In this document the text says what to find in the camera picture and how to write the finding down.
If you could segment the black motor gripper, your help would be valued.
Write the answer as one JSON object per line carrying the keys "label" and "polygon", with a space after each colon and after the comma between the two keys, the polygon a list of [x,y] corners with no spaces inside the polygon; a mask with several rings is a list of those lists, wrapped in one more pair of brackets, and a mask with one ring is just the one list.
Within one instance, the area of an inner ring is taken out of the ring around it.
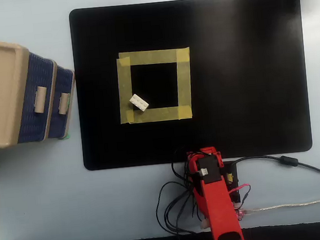
{"label": "black motor gripper", "polygon": [[225,166],[221,153],[212,146],[203,147],[200,151],[187,153],[189,172],[194,174],[199,171],[205,184],[221,181],[220,168]]}

